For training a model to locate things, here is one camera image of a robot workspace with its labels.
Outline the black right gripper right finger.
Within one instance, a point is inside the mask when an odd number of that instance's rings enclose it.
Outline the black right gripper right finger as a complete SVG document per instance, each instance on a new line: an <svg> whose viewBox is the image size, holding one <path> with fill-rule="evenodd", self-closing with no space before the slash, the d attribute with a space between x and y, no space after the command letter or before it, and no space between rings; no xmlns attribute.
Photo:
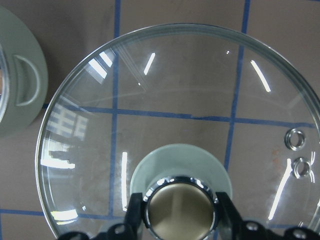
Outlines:
<svg viewBox="0 0 320 240"><path fill-rule="evenodd" d="M291 227L279 235L254 220L243 220L226 192L216 192L217 229L223 240L318 240L320 235L305 227Z"/></svg>

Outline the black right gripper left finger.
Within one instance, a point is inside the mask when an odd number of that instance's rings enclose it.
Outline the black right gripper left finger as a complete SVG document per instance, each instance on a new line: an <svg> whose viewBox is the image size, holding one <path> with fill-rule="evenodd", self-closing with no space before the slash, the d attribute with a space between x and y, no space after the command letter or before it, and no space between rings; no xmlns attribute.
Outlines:
<svg viewBox="0 0 320 240"><path fill-rule="evenodd" d="M143 223L143 194L133 193L130 197L124 220L111 225L99 234L100 240L138 240Z"/></svg>

